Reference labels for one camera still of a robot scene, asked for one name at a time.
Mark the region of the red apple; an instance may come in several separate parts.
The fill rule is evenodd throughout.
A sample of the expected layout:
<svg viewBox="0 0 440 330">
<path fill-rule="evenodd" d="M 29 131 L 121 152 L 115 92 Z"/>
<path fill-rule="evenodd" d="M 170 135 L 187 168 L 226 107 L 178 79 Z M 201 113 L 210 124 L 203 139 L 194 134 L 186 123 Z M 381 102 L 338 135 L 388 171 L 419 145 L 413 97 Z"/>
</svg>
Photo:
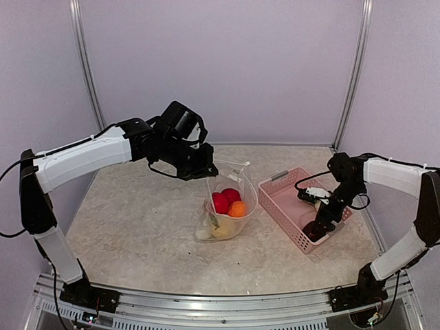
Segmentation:
<svg viewBox="0 0 440 330">
<path fill-rule="evenodd" d="M 241 201 L 241 194 L 238 190 L 233 188 L 225 188 L 221 194 L 228 200 L 228 205 L 231 206 L 236 201 Z"/>
</svg>

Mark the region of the clear dotted zip bag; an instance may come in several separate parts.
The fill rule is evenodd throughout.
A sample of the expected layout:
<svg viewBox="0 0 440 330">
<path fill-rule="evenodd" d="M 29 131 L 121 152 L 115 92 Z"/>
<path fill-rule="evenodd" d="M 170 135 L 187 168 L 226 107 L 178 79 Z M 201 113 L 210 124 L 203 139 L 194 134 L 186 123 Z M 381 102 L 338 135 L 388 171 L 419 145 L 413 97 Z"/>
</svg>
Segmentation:
<svg viewBox="0 0 440 330">
<path fill-rule="evenodd" d="M 195 226 L 195 240 L 225 241 L 240 234 L 256 210 L 258 196 L 250 162 L 219 160 L 218 175 L 206 179 L 206 198 Z"/>
</svg>

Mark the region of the orange fruit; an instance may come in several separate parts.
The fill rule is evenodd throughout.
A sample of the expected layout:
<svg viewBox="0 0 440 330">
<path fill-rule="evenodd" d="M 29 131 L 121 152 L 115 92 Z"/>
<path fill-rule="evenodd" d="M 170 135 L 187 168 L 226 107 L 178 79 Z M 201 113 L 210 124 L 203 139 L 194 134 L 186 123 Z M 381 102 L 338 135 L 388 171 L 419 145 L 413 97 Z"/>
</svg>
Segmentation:
<svg viewBox="0 0 440 330">
<path fill-rule="evenodd" d="M 244 201 L 234 201 L 228 210 L 228 216 L 232 218 L 242 218 L 248 213 L 248 207 Z"/>
</svg>

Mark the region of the white radish with leaves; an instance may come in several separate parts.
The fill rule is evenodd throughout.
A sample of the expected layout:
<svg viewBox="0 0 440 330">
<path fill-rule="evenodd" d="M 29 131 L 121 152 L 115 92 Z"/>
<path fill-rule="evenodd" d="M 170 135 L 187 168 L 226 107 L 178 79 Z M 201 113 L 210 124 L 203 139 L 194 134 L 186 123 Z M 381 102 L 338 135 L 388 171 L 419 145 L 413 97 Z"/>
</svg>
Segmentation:
<svg viewBox="0 0 440 330">
<path fill-rule="evenodd" d="M 215 230 L 218 225 L 218 215 L 212 214 L 210 212 L 203 213 L 196 226 L 194 231 L 194 237 L 196 241 L 200 242 L 211 242 L 218 241 L 219 238 L 215 236 Z"/>
</svg>

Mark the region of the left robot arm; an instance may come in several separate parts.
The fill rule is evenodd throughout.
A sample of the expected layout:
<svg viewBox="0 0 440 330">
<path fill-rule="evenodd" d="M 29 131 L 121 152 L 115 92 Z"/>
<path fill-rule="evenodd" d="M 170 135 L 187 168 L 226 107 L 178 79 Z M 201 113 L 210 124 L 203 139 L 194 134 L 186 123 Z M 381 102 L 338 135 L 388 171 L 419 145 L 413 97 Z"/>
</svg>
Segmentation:
<svg viewBox="0 0 440 330">
<path fill-rule="evenodd" d="M 132 118 L 111 124 L 83 140 L 50 151 L 28 149 L 10 168 L 19 166 L 19 203 L 23 231 L 36 241 L 54 266 L 70 296 L 83 306 L 96 299 L 96 290 L 58 227 L 49 193 L 83 175 L 127 162 L 158 161 L 173 166 L 184 181 L 216 177 L 214 148 L 200 115 L 178 101 L 149 120 Z"/>
</svg>

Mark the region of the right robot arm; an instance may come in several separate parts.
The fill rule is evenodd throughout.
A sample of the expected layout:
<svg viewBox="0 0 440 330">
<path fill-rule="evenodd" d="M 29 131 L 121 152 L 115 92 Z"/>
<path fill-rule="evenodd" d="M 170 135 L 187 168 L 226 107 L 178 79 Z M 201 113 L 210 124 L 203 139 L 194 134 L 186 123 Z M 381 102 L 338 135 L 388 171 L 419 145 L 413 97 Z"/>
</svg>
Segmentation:
<svg viewBox="0 0 440 330">
<path fill-rule="evenodd" d="M 302 230 L 313 242 L 336 229 L 344 210 L 353 206 L 354 198 L 367 193 L 367 184 L 391 188 L 418 201 L 417 214 L 408 233 L 360 271 L 361 283 L 354 286 L 351 297 L 356 304 L 366 305 L 378 294 L 378 283 L 439 244 L 439 169 L 373 153 L 355 157 L 336 153 L 327 162 L 327 168 L 339 183 L 333 192 L 314 187 L 298 189 L 299 199 L 320 204 L 315 219 Z"/>
</svg>

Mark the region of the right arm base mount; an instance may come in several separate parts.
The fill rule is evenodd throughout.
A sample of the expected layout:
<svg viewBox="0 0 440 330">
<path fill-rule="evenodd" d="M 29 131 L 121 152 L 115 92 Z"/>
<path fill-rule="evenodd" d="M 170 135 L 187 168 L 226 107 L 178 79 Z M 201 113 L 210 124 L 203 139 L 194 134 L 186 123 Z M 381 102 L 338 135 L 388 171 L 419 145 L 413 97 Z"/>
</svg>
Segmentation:
<svg viewBox="0 0 440 330">
<path fill-rule="evenodd" d="M 386 300 L 386 280 L 377 280 L 371 270 L 371 263 L 358 273 L 357 283 L 352 286 L 337 286 L 328 292 L 332 312 L 345 311 Z"/>
</svg>

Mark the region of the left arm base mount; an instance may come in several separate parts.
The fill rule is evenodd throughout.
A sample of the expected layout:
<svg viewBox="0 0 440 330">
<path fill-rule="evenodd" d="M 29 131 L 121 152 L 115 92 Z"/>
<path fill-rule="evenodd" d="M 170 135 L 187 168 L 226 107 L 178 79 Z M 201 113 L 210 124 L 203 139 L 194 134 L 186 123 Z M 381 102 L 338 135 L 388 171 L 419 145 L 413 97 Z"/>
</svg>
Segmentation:
<svg viewBox="0 0 440 330">
<path fill-rule="evenodd" d="M 60 293 L 63 302 L 111 314 L 116 312 L 119 298 L 120 293 L 116 290 L 93 286 L 85 272 L 76 282 L 64 283 Z"/>
</svg>

